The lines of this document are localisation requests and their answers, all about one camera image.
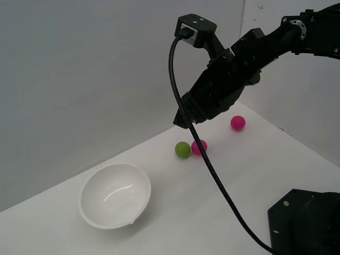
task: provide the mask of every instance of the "magenta ball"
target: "magenta ball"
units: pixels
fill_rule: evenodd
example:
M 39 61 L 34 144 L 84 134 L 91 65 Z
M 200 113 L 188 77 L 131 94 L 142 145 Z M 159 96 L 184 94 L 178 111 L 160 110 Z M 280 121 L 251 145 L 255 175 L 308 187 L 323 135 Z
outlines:
M 230 121 L 230 125 L 234 130 L 242 130 L 245 126 L 245 119 L 242 116 L 234 116 Z
M 203 145 L 204 150 L 207 151 L 207 149 L 208 149 L 207 143 L 203 140 L 201 140 L 201 143 Z M 195 141 L 191 145 L 191 150 L 195 155 L 201 156 L 201 152 L 200 152 L 200 150 L 197 146 L 197 143 Z

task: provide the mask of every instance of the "gray wall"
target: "gray wall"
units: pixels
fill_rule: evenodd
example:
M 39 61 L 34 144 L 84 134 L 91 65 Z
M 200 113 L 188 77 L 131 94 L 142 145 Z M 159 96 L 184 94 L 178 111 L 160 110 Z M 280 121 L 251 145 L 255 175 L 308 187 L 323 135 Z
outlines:
M 246 0 L 242 34 L 257 27 L 268 34 L 285 15 L 337 2 Z M 287 53 L 263 70 L 259 84 L 245 89 L 241 102 L 340 167 L 339 84 L 339 60 Z
M 242 8 L 240 0 L 0 0 L 0 211 L 170 128 L 177 17 L 211 19 L 228 46 Z M 182 92 L 207 61 L 179 44 Z

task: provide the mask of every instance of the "robotic arm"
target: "robotic arm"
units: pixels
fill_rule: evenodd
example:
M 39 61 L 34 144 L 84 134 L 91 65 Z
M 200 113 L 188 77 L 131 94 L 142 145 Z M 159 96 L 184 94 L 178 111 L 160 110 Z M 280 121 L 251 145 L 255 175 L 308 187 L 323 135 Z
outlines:
M 208 68 L 182 97 L 188 120 L 202 123 L 227 111 L 245 86 L 260 81 L 261 69 L 286 52 L 340 59 L 338 10 L 340 4 L 319 12 L 306 10 L 299 16 L 285 16 L 269 35 L 260 28 L 251 29 L 231 49 L 224 49 L 218 40 L 214 23 L 195 14 L 179 17 L 175 36 L 183 28 L 193 30 L 193 36 L 185 41 L 204 48 L 210 57 Z M 179 111 L 174 124 L 188 128 Z
M 189 128 L 208 170 L 242 227 L 258 245 L 274 255 L 340 254 L 340 193 L 291 190 L 268 210 L 271 248 L 242 218 L 192 123 L 211 120 L 227 111 L 245 86 L 260 81 L 261 69 L 286 52 L 340 59 L 339 27 L 340 3 L 319 12 L 306 10 L 299 16 L 285 16 L 280 27 L 266 36 L 259 28 L 251 29 L 231 49 L 224 49 L 215 35 L 214 23 L 195 14 L 179 17 L 177 22 L 168 62 L 170 83 L 178 104 L 174 124 Z M 183 97 L 178 92 L 173 68 L 174 52 L 180 40 L 204 48 L 210 57 L 208 68 Z

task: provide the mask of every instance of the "black wire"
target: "black wire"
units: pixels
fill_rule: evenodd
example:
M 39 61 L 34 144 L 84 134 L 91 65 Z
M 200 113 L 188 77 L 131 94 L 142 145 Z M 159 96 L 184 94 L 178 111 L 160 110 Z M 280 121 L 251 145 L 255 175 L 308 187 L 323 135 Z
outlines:
M 229 206 L 231 207 L 232 211 L 234 212 L 236 218 L 239 220 L 239 222 L 241 223 L 242 227 L 244 228 L 244 230 L 254 239 L 255 242 L 257 242 L 258 245 L 260 245 L 262 248 L 264 248 L 266 251 L 274 254 L 274 255 L 279 255 L 279 253 L 275 250 L 273 250 L 271 247 L 267 246 L 266 244 L 264 244 L 255 234 L 254 232 L 248 227 L 248 225 L 246 224 L 246 222 L 244 221 L 244 219 L 242 218 L 241 214 L 239 213 L 238 209 L 236 208 L 234 202 L 232 201 L 231 197 L 229 196 L 229 194 L 227 193 L 227 191 L 225 190 L 221 180 L 219 179 L 216 171 L 214 170 L 214 167 L 212 166 L 204 148 L 203 145 L 201 143 L 201 140 L 195 130 L 195 128 L 193 127 L 192 123 L 188 120 L 188 117 L 185 113 L 184 107 L 183 107 L 183 102 L 180 96 L 180 93 L 177 89 L 177 85 L 176 85 L 176 81 L 175 81 L 175 74 L 174 74 L 174 54 L 175 54 L 175 48 L 177 43 L 181 40 L 182 38 L 180 36 L 177 36 L 175 38 L 175 40 L 173 41 L 171 48 L 170 48 L 170 53 L 169 53 L 169 76 L 170 76 L 170 82 L 171 82 L 171 87 L 172 90 L 174 92 L 178 107 L 180 109 L 180 112 L 193 136 L 193 138 L 195 139 L 195 142 L 198 145 L 198 148 L 202 154 L 202 158 L 205 161 L 212 177 L 214 178 L 217 186 L 219 187 L 219 189 L 221 190 L 224 198 L 227 200 Z

